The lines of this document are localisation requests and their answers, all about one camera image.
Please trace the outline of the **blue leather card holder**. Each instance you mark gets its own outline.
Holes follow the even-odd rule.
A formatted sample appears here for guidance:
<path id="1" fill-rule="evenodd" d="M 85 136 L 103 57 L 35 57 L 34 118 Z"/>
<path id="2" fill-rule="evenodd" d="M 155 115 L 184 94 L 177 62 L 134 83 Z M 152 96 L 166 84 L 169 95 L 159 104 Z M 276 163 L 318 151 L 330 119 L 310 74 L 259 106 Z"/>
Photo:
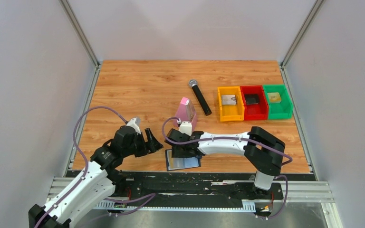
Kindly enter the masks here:
<path id="1" fill-rule="evenodd" d="M 201 157 L 173 158 L 172 150 L 165 151 L 166 170 L 177 171 L 201 167 Z"/>

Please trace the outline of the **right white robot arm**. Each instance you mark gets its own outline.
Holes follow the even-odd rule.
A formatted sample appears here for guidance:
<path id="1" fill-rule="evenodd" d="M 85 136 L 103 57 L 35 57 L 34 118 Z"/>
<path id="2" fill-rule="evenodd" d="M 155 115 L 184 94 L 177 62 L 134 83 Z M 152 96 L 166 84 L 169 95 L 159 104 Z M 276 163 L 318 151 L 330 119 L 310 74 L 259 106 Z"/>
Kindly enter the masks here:
<path id="1" fill-rule="evenodd" d="M 211 154 L 233 154 L 245 157 L 255 168 L 253 194 L 265 198 L 271 193 L 272 181 L 281 168 L 291 162 L 284 153 L 285 143 L 261 127 L 253 126 L 249 132 L 237 134 L 212 134 L 194 131 L 191 134 L 171 129 L 163 134 L 165 143 L 172 146 L 175 158 L 201 157 Z"/>

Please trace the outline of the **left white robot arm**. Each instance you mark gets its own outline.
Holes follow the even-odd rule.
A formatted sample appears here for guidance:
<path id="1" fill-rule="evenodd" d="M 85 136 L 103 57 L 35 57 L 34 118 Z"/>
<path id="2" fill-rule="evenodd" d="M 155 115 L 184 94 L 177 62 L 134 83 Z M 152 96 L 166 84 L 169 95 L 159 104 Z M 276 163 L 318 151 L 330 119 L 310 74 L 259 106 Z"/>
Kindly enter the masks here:
<path id="1" fill-rule="evenodd" d="M 142 157 L 163 148 L 146 128 L 146 138 L 131 126 L 122 126 L 114 137 L 95 150 L 87 166 L 55 198 L 28 212 L 31 228 L 73 228 L 105 198 L 126 192 L 126 176 L 116 170 L 125 157 Z"/>

